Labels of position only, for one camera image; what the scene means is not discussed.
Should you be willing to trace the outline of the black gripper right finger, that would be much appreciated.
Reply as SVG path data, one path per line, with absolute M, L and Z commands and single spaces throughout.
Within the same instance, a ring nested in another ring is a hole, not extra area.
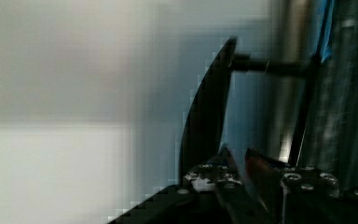
M 274 200 L 279 192 L 281 171 L 290 168 L 290 165 L 267 157 L 254 148 L 247 149 L 245 163 L 246 174 L 253 182 L 259 196 L 263 200 Z

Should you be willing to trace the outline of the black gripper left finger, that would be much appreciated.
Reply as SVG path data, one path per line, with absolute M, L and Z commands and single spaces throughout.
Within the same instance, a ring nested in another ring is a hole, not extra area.
M 243 184 L 243 178 L 227 145 L 222 145 L 219 152 L 206 162 L 193 166 L 183 177 L 183 185 L 196 192 L 213 191 L 219 182 Z

